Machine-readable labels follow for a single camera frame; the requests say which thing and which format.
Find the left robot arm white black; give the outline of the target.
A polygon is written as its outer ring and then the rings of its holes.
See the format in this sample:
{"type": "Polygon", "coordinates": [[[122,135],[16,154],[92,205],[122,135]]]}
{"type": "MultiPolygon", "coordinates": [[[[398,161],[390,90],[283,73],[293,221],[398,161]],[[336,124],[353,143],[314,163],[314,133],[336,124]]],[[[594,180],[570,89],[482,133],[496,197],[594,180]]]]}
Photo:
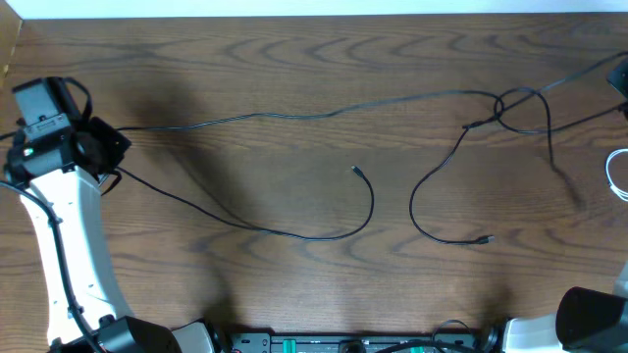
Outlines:
{"type": "Polygon", "coordinates": [[[101,220],[101,184],[131,142],[79,108],[70,77],[13,88],[19,128],[2,186],[32,221],[44,270],[52,352],[178,352],[173,333],[136,318],[116,280],[101,220]]]}

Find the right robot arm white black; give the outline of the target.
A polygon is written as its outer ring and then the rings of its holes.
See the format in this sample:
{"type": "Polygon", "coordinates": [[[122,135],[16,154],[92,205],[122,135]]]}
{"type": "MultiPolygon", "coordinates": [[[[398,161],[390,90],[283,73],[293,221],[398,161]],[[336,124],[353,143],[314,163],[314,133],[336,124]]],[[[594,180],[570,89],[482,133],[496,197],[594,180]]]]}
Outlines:
{"type": "MultiPolygon", "coordinates": [[[[567,81],[583,76],[596,68],[620,58],[622,62],[611,71],[606,80],[622,96],[627,95],[627,53],[619,52],[605,58],[582,72],[568,76],[539,89],[519,87],[525,99],[541,99],[547,115],[547,127],[538,130],[547,136],[549,155],[553,155],[552,135],[555,132],[586,123],[612,112],[627,113],[625,102],[600,113],[564,126],[551,125],[550,108],[543,93],[567,81]]],[[[615,283],[614,292],[607,294],[592,289],[569,289],[552,315],[536,319],[510,319],[491,328],[484,338],[476,339],[472,348],[466,345],[430,341],[409,341],[391,347],[401,349],[431,346],[440,352],[625,352],[627,350],[627,271],[623,270],[615,283]]]]}

